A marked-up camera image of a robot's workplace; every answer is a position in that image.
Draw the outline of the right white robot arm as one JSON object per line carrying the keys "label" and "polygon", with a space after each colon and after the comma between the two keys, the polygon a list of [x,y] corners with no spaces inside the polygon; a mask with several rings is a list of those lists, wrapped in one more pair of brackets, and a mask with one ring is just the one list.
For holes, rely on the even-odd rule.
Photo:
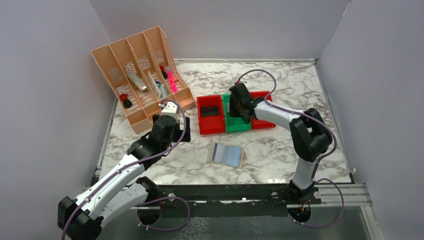
{"label": "right white robot arm", "polygon": [[244,83],[236,83],[229,92],[230,116],[266,121],[290,131],[298,161],[289,190],[293,198],[304,199],[314,186],[319,158],[333,142],[319,112],[314,108],[304,112],[289,110],[273,104],[267,97],[254,98]]}

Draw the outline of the beige card holder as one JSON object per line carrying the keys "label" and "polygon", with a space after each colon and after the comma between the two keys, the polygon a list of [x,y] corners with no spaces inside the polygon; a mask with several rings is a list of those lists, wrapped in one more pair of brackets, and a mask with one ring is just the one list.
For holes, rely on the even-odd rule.
{"label": "beige card holder", "polygon": [[240,169],[243,167],[246,157],[243,146],[212,142],[208,149],[206,162]]}

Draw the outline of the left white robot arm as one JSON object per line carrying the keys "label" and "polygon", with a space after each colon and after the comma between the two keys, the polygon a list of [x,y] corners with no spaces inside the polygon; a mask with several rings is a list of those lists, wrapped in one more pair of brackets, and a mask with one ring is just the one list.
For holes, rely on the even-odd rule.
{"label": "left white robot arm", "polygon": [[61,239],[95,240],[103,227],[137,205],[151,205],[162,199],[158,186],[141,177],[124,187],[171,152],[180,142],[190,142],[190,119],[173,100],[161,101],[150,132],[133,142],[118,164],[105,177],[78,196],[64,197],[58,204],[57,224]]}

